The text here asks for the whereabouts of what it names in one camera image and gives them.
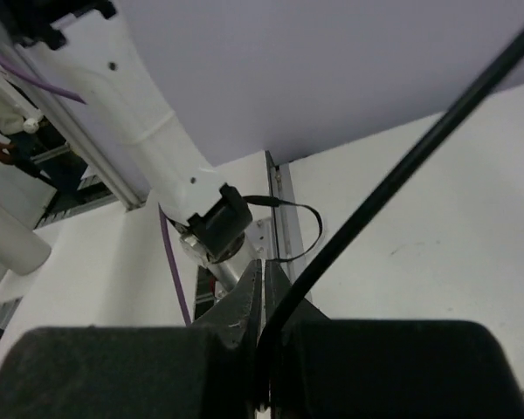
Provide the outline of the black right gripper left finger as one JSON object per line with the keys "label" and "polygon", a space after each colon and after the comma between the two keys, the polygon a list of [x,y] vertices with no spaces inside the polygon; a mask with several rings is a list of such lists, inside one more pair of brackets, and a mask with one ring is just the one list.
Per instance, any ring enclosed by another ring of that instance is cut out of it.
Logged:
{"label": "black right gripper left finger", "polygon": [[40,327],[0,367],[0,418],[253,418],[262,266],[190,326]]}

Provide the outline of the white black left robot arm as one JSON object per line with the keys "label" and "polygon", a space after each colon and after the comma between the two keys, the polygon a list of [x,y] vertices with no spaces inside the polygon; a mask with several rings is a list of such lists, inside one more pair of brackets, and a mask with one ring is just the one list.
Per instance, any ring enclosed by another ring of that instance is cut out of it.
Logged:
{"label": "white black left robot arm", "polygon": [[254,250],[246,200],[206,160],[141,60],[116,1],[0,1],[0,42],[30,49],[71,84],[49,92],[111,127],[185,251],[225,289]]}

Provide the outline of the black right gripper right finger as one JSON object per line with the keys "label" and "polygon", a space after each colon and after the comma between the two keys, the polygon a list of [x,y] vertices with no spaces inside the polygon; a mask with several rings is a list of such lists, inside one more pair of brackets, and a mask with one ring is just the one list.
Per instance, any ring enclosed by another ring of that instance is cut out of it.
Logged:
{"label": "black right gripper right finger", "polygon": [[501,344],[455,319],[330,319],[303,301],[273,347],[275,418],[524,418]]}

